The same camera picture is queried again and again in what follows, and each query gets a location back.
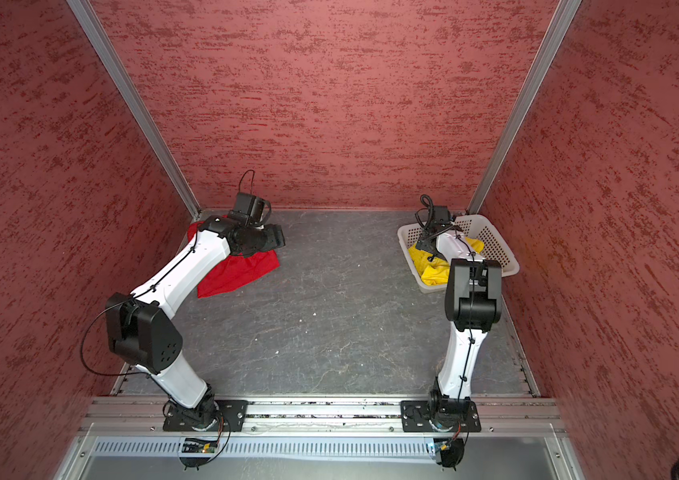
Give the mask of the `yellow shorts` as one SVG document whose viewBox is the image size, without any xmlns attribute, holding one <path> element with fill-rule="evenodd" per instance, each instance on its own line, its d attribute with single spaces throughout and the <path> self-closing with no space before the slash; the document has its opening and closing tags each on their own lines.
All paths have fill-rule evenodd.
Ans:
<svg viewBox="0 0 679 480">
<path fill-rule="evenodd" d="M 449 263 L 447 261 L 439 257 L 431 259 L 429 252 L 419 250 L 415 245 L 411 246 L 407 252 L 409 252 L 409 257 L 413 261 L 419 279 L 425 286 L 447 284 L 447 280 L 449 280 Z"/>
</svg>

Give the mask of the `red shorts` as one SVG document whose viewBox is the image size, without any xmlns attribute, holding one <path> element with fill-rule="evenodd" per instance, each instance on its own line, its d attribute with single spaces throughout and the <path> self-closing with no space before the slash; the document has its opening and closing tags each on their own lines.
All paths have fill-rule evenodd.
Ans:
<svg viewBox="0 0 679 480">
<path fill-rule="evenodd" d="M 248 226 L 227 217 L 211 217 L 189 227 L 181 280 L 195 289 L 199 298 L 233 292 L 280 266 L 276 250 L 235 256 L 234 235 L 241 227 Z"/>
</svg>

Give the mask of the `white plastic laundry basket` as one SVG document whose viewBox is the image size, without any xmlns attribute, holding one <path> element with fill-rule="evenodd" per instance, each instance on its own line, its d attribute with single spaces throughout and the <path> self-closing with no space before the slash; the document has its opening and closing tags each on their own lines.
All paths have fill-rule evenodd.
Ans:
<svg viewBox="0 0 679 480">
<path fill-rule="evenodd" d="M 495 260 L 501 264 L 501 275 L 503 277 L 513 276 L 521 271 L 521 265 L 517 262 L 515 254 L 499 234 L 499 230 L 491 224 L 489 219 L 483 215 L 459 215 L 455 218 L 455 224 L 463 229 L 463 233 L 471 239 L 481 240 L 485 248 L 481 255 L 487 259 Z M 407 224 L 401 226 L 397 230 L 397 239 L 399 239 L 399 247 L 407 262 L 407 267 L 411 270 L 411 275 L 415 277 L 417 287 L 425 294 L 439 293 L 445 291 L 445 285 L 429 286 L 421 281 L 421 275 L 417 273 L 417 268 L 411 260 L 409 255 L 409 248 L 417 243 L 421 235 L 421 227 L 419 224 Z"/>
</svg>

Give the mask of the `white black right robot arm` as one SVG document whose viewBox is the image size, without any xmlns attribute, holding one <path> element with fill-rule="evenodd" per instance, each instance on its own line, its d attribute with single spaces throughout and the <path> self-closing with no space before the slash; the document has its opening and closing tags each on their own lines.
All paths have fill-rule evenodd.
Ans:
<svg viewBox="0 0 679 480">
<path fill-rule="evenodd" d="M 501 318 L 501 264 L 477 253 L 463 234 L 451 230 L 437 236 L 435 251 L 449 262 L 445 317 L 449 345 L 431 393 L 427 416 L 431 428 L 460 432 L 477 422 L 471 407 L 473 372 L 481 344 Z"/>
</svg>

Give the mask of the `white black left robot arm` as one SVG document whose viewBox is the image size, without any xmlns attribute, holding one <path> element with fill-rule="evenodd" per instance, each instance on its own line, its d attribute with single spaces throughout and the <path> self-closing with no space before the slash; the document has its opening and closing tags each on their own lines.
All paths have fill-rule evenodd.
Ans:
<svg viewBox="0 0 679 480">
<path fill-rule="evenodd" d="M 223 427 L 215 394 L 187 362 L 173 318 L 187 297 L 230 256 L 267 253 L 286 245 L 277 224 L 253 226 L 229 217 L 202 222 L 189 244 L 162 270 L 130 294 L 107 301 L 109 350 L 168 396 L 169 418 L 199 432 Z"/>
</svg>

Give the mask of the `right small circuit board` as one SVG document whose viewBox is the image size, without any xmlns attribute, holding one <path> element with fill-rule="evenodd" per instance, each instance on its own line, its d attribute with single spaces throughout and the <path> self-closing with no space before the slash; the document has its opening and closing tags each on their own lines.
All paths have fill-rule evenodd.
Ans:
<svg viewBox="0 0 679 480">
<path fill-rule="evenodd" d="M 445 455 L 447 452 L 451 451 L 451 444 L 453 444 L 451 439 L 435 439 L 429 446 L 429 449 L 431 449 L 433 456 L 441 457 L 442 455 Z"/>
</svg>

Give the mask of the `small circuit board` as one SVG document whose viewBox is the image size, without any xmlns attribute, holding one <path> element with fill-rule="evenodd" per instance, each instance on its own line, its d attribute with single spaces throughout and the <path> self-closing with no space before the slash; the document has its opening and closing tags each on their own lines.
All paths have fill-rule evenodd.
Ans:
<svg viewBox="0 0 679 480">
<path fill-rule="evenodd" d="M 441 457 L 442 455 L 445 455 L 447 452 L 451 451 L 451 444 L 453 444 L 451 439 L 435 439 L 429 446 L 429 449 L 431 449 L 433 456 Z"/>
<path fill-rule="evenodd" d="M 182 453 L 213 455 L 217 453 L 219 445 L 219 440 L 186 438 L 183 442 Z"/>
</svg>

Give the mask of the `left small circuit board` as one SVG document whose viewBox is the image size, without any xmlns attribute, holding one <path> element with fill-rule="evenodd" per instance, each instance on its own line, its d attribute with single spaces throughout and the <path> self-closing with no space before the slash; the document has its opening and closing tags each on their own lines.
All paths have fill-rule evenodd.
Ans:
<svg viewBox="0 0 679 480">
<path fill-rule="evenodd" d="M 213 455 L 217 453 L 219 445 L 219 440 L 186 438 L 183 442 L 182 453 Z"/>
</svg>

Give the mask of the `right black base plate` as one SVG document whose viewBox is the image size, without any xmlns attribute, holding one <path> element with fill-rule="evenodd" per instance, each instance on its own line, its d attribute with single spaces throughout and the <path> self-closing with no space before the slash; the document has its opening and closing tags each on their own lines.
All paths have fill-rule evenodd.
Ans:
<svg viewBox="0 0 679 480">
<path fill-rule="evenodd" d="M 401 424 L 403 431 L 454 434 L 481 432 L 481 419 L 477 404 L 471 400 L 445 400 L 435 404 L 431 401 L 402 401 Z"/>
</svg>

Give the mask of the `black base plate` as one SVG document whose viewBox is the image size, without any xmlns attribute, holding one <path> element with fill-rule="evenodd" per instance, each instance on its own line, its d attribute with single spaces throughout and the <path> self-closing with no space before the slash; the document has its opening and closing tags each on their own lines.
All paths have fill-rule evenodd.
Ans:
<svg viewBox="0 0 679 480">
<path fill-rule="evenodd" d="M 435 404 L 431 401 L 402 401 L 401 424 L 403 431 L 454 434 L 481 432 L 481 419 L 477 404 L 471 400 L 445 400 Z"/>
<path fill-rule="evenodd" d="M 177 406 L 172 400 L 165 403 L 163 432 L 189 432 L 191 434 L 212 434 L 220 429 L 241 432 L 250 402 L 247 400 L 217 400 L 211 420 L 202 425 L 192 419 L 185 407 Z"/>
</svg>

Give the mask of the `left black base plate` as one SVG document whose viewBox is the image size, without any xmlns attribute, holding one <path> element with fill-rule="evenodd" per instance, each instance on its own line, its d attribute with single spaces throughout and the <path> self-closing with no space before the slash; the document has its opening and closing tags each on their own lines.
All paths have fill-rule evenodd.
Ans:
<svg viewBox="0 0 679 480">
<path fill-rule="evenodd" d="M 212 434 L 220 429 L 241 432 L 250 402 L 247 400 L 217 400 L 211 420 L 202 425 L 192 419 L 185 407 L 177 406 L 172 400 L 165 403 L 163 432 L 189 432 L 191 434 Z"/>
</svg>

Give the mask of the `left corner aluminium post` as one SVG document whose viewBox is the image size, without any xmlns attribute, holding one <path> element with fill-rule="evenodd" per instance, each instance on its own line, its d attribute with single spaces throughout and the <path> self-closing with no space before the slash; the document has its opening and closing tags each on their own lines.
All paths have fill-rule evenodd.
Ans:
<svg viewBox="0 0 679 480">
<path fill-rule="evenodd" d="M 190 212 L 193 220 L 200 218 L 202 206 L 199 200 L 197 200 L 155 120 L 153 120 L 147 105 L 141 98 L 137 86 L 135 86 L 131 76 L 129 76 L 126 66 L 123 64 L 115 46 L 113 46 L 93 5 L 85 0 L 68 0 L 67 4 L 91 46 L 95 49 L 107 74 L 109 74 L 123 100 L 126 102 L 143 136 L 149 142 L 183 204 Z"/>
</svg>

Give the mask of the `corner aluminium post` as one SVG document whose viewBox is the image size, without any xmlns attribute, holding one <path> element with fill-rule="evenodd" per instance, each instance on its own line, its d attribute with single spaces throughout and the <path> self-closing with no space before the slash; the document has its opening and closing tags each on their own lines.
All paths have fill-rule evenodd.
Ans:
<svg viewBox="0 0 679 480">
<path fill-rule="evenodd" d="M 126 102 L 143 136 L 149 142 L 183 204 L 190 212 L 193 220 L 200 218 L 202 206 L 199 200 L 197 200 L 155 120 L 153 120 L 147 105 L 141 98 L 137 86 L 135 86 L 131 76 L 129 76 L 126 66 L 123 64 L 115 46 L 113 46 L 93 5 L 85 0 L 68 0 L 67 4 L 91 46 L 95 49 L 107 74 L 109 74 L 123 100 Z"/>
<path fill-rule="evenodd" d="M 513 142 L 517 134 L 521 131 L 521 126 L 525 122 L 535 98 L 539 93 L 539 88 L 543 85 L 543 80 L 561 48 L 561 44 L 577 15 L 577 10 L 581 7 L 581 0 L 561 0 L 557 2 L 557 8 L 553 12 L 553 17 L 549 26 L 547 26 L 547 31 L 539 44 L 539 49 L 533 58 L 533 63 L 527 72 L 527 77 L 519 90 L 519 95 L 517 100 L 513 104 L 513 109 L 509 118 L 507 118 L 507 123 L 497 140 L 497 145 L 489 158 L 489 164 L 487 164 L 487 170 L 481 178 L 469 206 L 467 206 L 467 212 L 469 214 L 478 214 L 479 210 L 483 207 L 491 188 L 501 172 L 505 160 L 513 147 Z"/>
</svg>

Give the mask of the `aluminium front rail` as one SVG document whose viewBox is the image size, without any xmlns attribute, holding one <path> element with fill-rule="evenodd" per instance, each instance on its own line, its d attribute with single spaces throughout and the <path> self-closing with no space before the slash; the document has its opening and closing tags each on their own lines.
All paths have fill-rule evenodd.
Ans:
<svg viewBox="0 0 679 480">
<path fill-rule="evenodd" d="M 251 396 L 242 437 L 403 435 L 399 396 Z M 489 438 L 559 437 L 569 431 L 557 401 L 533 397 L 473 398 L 481 432 Z M 113 436 L 169 436 L 163 432 L 163 396 L 119 395 L 95 397 L 77 434 Z"/>
</svg>

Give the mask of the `right corner aluminium post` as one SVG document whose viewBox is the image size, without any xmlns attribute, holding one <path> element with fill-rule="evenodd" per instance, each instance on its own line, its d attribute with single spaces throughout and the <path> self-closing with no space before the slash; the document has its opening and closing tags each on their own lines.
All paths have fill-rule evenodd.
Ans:
<svg viewBox="0 0 679 480">
<path fill-rule="evenodd" d="M 549 26 L 547 26 L 547 31 L 539 44 L 539 49 L 533 58 L 533 63 L 527 72 L 527 77 L 519 90 L 519 95 L 517 100 L 513 104 L 513 109 L 509 118 L 507 118 L 507 123 L 497 140 L 497 145 L 489 158 L 489 164 L 487 164 L 487 170 L 481 178 L 469 206 L 467 206 L 467 212 L 469 214 L 478 214 L 479 210 L 483 207 L 491 188 L 501 172 L 505 160 L 513 147 L 513 142 L 517 134 L 521 131 L 521 126 L 525 122 L 535 98 L 539 93 L 539 88 L 543 85 L 543 80 L 561 48 L 561 44 L 577 15 L 577 10 L 581 7 L 581 0 L 561 0 L 557 2 L 557 8 L 553 12 L 553 17 Z"/>
</svg>

